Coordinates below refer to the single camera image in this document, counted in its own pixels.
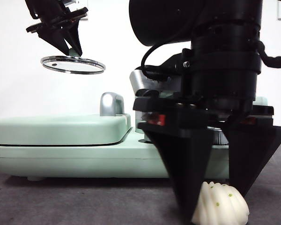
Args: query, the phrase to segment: glass disc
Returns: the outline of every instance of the glass disc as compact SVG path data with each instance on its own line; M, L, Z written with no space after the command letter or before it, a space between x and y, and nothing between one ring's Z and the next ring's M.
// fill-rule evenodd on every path
M101 74L106 69L100 62L75 56L44 57L41 63L47 69L70 74Z

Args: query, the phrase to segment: cable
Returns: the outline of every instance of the cable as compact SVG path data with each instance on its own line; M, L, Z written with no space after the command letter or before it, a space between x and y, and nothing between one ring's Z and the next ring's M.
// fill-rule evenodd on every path
M195 22L197 21L199 15L201 14L201 12L203 11L205 7L205 2L203 3L203 7L201 10L198 10L198 13L197 15L194 17L195 19L193 19L192 17L190 17L190 19L187 21L187 23L179 30L179 32L177 32L176 34L170 36L168 39L164 40L164 41L161 41L160 43L157 43L155 44L154 46L152 46L147 52L146 54L143 56L142 60L141 60L141 64L140 64L140 67L141 67L141 71L142 73L149 79L153 79L153 80L156 80L156 76L154 75L149 75L146 71L146 60L147 58L149 57L149 55L154 52L157 48L165 45L165 44L168 44L169 42L171 42L172 40L174 40L175 38L183 35L184 33L186 33L190 27L192 27Z

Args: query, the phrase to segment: mint green machine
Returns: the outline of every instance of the mint green machine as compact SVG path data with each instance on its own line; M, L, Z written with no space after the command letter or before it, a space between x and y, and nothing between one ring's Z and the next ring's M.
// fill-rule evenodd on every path
M100 114L0 120L0 171L34 181L167 177L155 146L131 127L123 98L110 92L101 97ZM228 177L228 145L214 145L206 178Z

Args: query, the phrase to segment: metal bolt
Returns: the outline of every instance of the metal bolt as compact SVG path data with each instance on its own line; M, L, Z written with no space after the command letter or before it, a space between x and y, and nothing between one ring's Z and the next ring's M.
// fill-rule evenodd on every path
M191 109L195 109L195 108L197 108L197 106L196 106L196 105L194 105L194 104L189 104L189 107L190 107Z
M184 106L183 103L176 103L177 108L182 108L183 106Z
M184 67L184 68L189 68L190 65L191 65L191 64L190 64L189 61L186 61L186 62L183 63L183 67Z

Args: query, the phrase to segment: black cable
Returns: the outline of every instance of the black cable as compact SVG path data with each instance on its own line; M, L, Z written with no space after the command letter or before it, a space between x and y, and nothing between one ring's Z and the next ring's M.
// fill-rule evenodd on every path
M192 27L195 22L197 21L200 13L203 11L205 7L205 2L203 4L203 7L201 10L198 10L198 13L197 15L195 16L195 19L193 19L192 17L190 17L190 19L187 21L187 23L179 30L179 32L177 32L176 34L172 35L171 37L169 37L168 39L164 40L164 41L161 41L160 43L157 43L155 44L154 46L152 46L147 52L146 54L143 56L142 60L141 60L141 64L140 64L140 67L141 67L141 71L142 73L149 79L153 79L155 80L156 79L156 76L154 75L149 75L146 71L146 66L145 66L145 63L146 63L146 60L147 58L149 57L149 55L154 52L157 48L165 45L165 44L168 44L169 42L171 42L172 40L174 40L175 38L183 35L184 33L186 33L190 27Z
M252 46L257 49L263 63L267 67L271 68L281 68L281 56L270 57L265 52L265 46L261 41L255 41Z

